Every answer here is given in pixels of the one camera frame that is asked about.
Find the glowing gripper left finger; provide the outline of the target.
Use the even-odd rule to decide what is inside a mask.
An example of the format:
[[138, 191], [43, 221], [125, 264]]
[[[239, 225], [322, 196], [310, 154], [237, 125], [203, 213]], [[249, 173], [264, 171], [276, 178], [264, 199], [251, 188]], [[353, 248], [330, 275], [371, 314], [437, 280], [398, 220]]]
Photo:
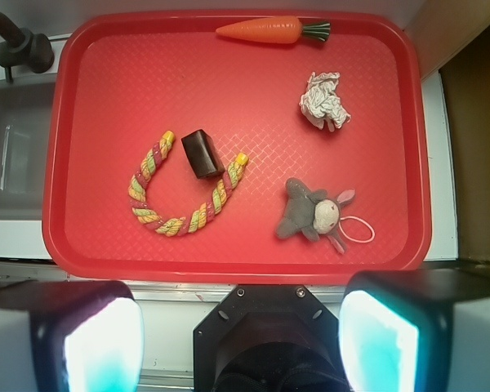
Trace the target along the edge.
[[0, 282], [0, 391], [134, 391], [143, 356], [125, 283]]

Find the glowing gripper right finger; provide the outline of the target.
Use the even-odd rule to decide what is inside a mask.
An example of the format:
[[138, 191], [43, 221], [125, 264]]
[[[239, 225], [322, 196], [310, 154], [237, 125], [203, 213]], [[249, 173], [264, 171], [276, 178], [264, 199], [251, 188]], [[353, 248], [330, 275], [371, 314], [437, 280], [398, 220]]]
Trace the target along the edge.
[[490, 391], [490, 269], [357, 273], [338, 341], [353, 391]]

